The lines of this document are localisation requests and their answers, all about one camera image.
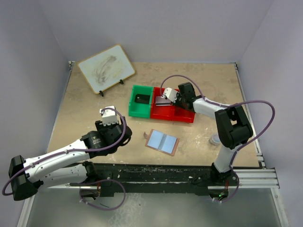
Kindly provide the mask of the white VIP card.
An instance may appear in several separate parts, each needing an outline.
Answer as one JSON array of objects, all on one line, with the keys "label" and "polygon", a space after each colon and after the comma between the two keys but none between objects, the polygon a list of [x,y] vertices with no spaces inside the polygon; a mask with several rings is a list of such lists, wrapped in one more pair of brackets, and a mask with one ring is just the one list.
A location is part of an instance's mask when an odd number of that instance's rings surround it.
[{"label": "white VIP card", "polygon": [[162,96],[156,96],[155,97],[155,105],[156,106],[170,106],[171,105],[171,101],[168,100],[165,97]]}]

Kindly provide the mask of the black card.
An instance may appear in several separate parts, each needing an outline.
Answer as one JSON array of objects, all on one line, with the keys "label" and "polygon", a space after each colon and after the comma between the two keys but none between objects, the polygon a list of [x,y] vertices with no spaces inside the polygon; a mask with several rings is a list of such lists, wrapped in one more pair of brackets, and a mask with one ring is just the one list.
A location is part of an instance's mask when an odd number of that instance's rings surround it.
[{"label": "black card", "polygon": [[139,104],[149,104],[151,101],[151,96],[150,95],[145,95],[145,94],[136,94],[134,101]]}]

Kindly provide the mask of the brown leather card holder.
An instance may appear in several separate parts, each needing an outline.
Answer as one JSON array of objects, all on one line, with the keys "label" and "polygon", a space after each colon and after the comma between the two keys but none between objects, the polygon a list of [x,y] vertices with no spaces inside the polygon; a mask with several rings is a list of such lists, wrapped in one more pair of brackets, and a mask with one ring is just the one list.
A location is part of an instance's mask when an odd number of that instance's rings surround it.
[{"label": "brown leather card holder", "polygon": [[149,134],[144,132],[145,146],[169,156],[174,156],[178,147],[179,138],[152,129]]}]

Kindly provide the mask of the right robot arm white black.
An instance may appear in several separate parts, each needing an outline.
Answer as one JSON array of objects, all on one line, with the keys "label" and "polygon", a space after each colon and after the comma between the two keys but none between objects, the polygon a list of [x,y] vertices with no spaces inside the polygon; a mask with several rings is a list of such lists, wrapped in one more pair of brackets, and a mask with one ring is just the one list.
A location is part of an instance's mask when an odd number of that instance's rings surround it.
[{"label": "right robot arm white black", "polygon": [[191,83],[178,85],[179,91],[173,104],[215,119],[221,148],[211,165],[210,178],[216,185],[223,184],[232,172],[237,149],[253,136],[253,130],[242,106],[230,106],[197,96]]}]

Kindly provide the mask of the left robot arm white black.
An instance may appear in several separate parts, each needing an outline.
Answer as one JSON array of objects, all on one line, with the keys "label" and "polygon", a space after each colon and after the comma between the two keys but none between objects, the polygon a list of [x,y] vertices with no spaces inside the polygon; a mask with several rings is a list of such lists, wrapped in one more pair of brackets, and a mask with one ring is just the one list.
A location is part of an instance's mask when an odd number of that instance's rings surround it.
[{"label": "left robot arm white black", "polygon": [[54,152],[34,158],[12,158],[9,184],[13,199],[25,200],[39,189],[65,183],[95,184],[99,176],[90,159],[115,153],[132,136],[132,130],[122,122],[105,126],[96,121],[95,126],[95,131]]}]

